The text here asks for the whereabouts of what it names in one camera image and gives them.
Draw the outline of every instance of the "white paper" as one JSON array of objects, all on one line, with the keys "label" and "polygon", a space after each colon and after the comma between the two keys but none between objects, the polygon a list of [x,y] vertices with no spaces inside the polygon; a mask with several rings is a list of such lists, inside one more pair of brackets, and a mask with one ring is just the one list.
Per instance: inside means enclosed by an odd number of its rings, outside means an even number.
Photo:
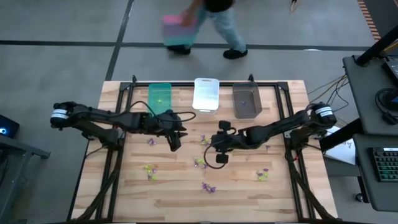
[{"label": "white paper", "polygon": [[[327,135],[338,131],[340,128],[334,126],[328,129]],[[355,144],[352,139],[335,146],[332,149],[326,151],[325,156],[335,159],[337,161],[345,162],[351,165],[355,165]]]}]

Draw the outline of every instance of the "green plastic container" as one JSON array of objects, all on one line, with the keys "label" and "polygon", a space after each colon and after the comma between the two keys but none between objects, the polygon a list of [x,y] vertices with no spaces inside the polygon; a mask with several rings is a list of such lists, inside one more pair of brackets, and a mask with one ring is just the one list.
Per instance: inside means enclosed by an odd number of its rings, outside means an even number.
[{"label": "green plastic container", "polygon": [[155,114],[161,114],[172,108],[172,85],[169,83],[150,84],[148,87],[148,105]]}]

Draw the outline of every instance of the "wooden table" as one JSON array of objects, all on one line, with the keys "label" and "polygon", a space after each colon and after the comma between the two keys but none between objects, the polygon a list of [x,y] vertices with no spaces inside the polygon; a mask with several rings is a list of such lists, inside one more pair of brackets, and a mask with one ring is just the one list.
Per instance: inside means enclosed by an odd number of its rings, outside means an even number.
[{"label": "wooden table", "polygon": [[[288,83],[294,111],[304,109],[308,105],[304,82]],[[99,109],[114,111],[119,84],[104,83]],[[205,150],[205,146],[200,145],[200,135],[205,134],[209,138],[215,134],[219,120],[231,121],[237,129],[279,120],[275,90],[269,87],[260,87],[259,90],[262,113],[256,119],[237,120],[233,113],[232,88],[221,87],[217,114],[198,114],[194,120],[184,123],[188,136],[181,139],[182,147],[177,152],[170,151],[166,138],[154,138],[157,144],[150,146],[147,140],[152,136],[128,134],[114,222],[297,221],[282,135],[271,138],[257,150],[229,153],[229,163],[221,170],[202,171],[194,167],[194,158],[203,158]],[[147,98],[147,88],[134,89],[132,102],[147,101]],[[172,88],[174,111],[193,111],[192,100],[192,87]],[[146,108],[138,104],[131,111],[146,111]],[[99,147],[100,143],[93,141],[88,152]],[[217,165],[215,155],[214,150],[210,150],[208,160]],[[321,152],[307,148],[303,156],[311,190],[321,204],[337,217]],[[81,215],[100,190],[105,158],[104,149],[85,160],[72,218]],[[157,166],[158,180],[147,180],[145,165]],[[269,169],[269,177],[261,182],[257,180],[256,171],[263,168]],[[208,194],[202,190],[202,182],[216,187],[216,193]],[[300,193],[304,214],[308,216],[303,193]],[[105,208],[108,207],[108,200],[109,197],[105,200]]]}]

